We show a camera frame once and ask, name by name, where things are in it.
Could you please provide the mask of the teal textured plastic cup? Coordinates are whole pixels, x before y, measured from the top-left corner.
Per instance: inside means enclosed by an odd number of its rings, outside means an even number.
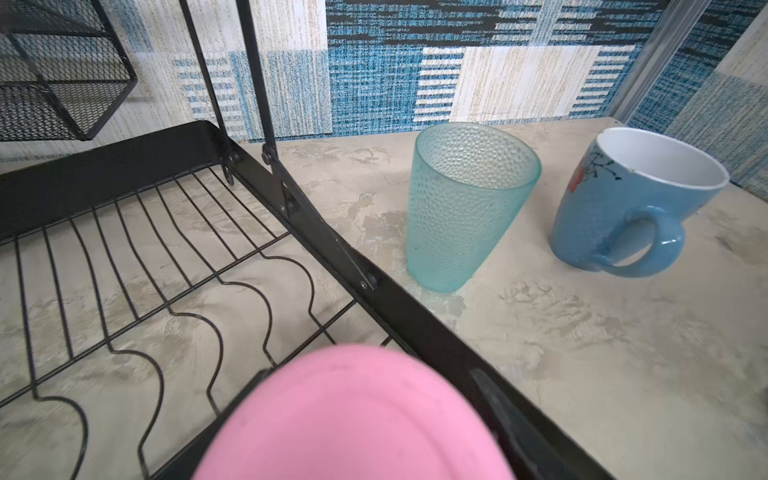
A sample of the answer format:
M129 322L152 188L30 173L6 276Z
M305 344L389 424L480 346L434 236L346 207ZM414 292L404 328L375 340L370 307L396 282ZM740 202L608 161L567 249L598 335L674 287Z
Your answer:
M535 151L499 129L453 122L421 131L410 175L410 275L440 293L462 287L509 229L541 172Z

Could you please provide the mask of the pink plastic cup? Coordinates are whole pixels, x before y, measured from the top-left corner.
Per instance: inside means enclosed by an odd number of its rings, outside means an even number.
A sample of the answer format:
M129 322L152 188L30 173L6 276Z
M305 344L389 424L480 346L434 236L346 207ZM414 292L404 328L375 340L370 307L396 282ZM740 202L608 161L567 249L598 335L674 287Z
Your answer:
M460 392L384 347L323 348L268 376L207 448L196 479L511 479Z

